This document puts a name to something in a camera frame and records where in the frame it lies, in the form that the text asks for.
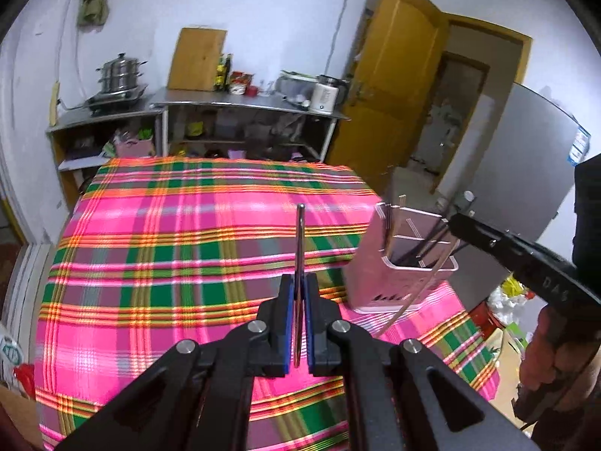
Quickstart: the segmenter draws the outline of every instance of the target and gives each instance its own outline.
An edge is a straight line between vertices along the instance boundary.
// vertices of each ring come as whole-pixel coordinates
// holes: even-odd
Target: bottle
[[[223,58],[223,54],[219,58],[219,63],[217,64],[217,74],[215,75],[215,86],[213,89],[215,91],[223,91],[225,89],[225,59]]]
[[[223,91],[227,91],[230,87],[230,71],[233,55],[228,54],[225,60],[225,69],[223,70]]]

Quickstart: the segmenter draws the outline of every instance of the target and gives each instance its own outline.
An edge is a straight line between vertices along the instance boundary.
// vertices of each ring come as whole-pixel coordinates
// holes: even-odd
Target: plaid tablecloth
[[[306,213],[306,268],[344,303],[348,262],[378,197],[345,167],[294,163],[112,160],[98,171],[58,246],[37,330],[35,385],[47,449],[181,339],[222,338],[254,318],[294,265],[296,205]],[[374,332],[388,316],[344,318]],[[418,337],[486,398],[491,355],[449,285],[384,339]],[[340,378],[307,365],[255,379],[248,447],[347,446]]]

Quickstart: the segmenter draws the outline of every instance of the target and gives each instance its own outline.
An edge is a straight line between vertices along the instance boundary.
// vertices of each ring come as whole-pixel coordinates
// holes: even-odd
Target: pink basket
[[[133,139],[119,142],[115,146],[117,157],[147,157],[154,156],[154,143],[152,139]]]
[[[405,306],[405,302],[421,288],[430,273],[429,268],[408,268],[396,266],[384,254],[384,211],[382,203],[374,208],[374,214],[359,247],[349,264],[344,266],[344,281],[347,299],[353,310],[359,312],[396,312]],[[423,236],[432,229],[441,216],[420,210],[403,208],[403,224],[400,235],[393,239],[393,254],[396,259],[412,249]],[[427,266],[438,259],[441,252],[455,238],[445,236],[421,262]],[[434,279],[421,290],[413,304],[422,302],[441,281],[446,280],[458,269],[458,264],[451,256],[438,270]]]

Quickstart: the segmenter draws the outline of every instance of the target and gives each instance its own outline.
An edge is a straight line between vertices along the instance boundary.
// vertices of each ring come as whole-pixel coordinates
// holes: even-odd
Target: cutting board
[[[212,91],[225,30],[184,27],[171,61],[168,89]]]

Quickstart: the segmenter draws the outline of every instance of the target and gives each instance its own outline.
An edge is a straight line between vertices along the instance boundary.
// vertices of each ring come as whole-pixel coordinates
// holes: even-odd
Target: hand
[[[520,381],[529,390],[537,390],[543,383],[552,383],[557,372],[577,372],[591,357],[598,343],[566,343],[555,350],[545,339],[549,329],[548,306],[539,314],[539,324],[526,355],[520,365]],[[569,411],[580,407],[593,391],[601,370],[601,349],[597,351],[587,368],[576,379],[572,388],[555,406],[557,411]]]

